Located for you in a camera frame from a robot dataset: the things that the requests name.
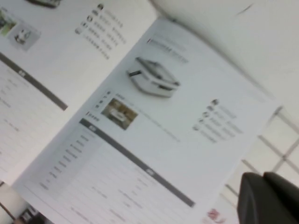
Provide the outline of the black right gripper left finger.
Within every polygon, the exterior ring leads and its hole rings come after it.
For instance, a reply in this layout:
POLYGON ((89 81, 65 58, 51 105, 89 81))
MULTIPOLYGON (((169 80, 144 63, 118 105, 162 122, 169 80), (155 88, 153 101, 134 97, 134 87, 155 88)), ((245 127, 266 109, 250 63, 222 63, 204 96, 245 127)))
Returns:
POLYGON ((255 173, 242 175, 237 214, 241 224, 295 223, 263 175, 255 173))

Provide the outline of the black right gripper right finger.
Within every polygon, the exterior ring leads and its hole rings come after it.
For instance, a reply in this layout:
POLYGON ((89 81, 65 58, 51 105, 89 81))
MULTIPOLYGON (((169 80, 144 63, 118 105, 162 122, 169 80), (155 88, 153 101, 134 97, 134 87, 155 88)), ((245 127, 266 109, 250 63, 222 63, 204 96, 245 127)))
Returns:
POLYGON ((274 190, 283 206, 290 212, 292 217, 299 222, 299 188, 273 172, 265 172, 263 178, 274 190))

